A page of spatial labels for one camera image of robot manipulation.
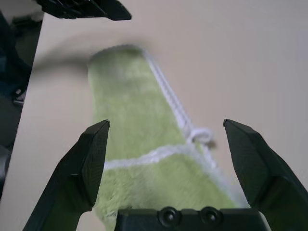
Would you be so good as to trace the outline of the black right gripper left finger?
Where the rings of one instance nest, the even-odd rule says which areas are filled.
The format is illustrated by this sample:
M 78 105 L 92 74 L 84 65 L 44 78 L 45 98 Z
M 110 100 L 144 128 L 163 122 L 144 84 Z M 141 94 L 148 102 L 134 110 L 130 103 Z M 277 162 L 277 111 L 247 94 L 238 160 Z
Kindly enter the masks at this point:
M 25 231 L 75 231 L 95 205 L 101 184 L 109 120 L 88 127 L 57 164 Z

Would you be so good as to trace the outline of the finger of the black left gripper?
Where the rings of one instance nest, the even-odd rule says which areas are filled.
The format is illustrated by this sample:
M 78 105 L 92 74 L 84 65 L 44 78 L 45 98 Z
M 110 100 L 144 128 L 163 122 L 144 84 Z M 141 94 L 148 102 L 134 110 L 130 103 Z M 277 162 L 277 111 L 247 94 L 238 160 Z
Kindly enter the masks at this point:
M 118 0 L 37 0 L 45 13 L 60 19 L 107 18 L 131 20 L 132 15 Z

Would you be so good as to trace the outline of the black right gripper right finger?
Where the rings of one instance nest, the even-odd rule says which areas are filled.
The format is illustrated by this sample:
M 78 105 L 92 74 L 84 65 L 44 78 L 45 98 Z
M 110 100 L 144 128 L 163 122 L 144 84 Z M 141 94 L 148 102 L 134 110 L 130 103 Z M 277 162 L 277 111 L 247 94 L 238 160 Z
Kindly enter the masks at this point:
M 300 180 L 251 127 L 224 120 L 233 168 L 251 208 L 273 231 L 308 229 L 308 192 Z

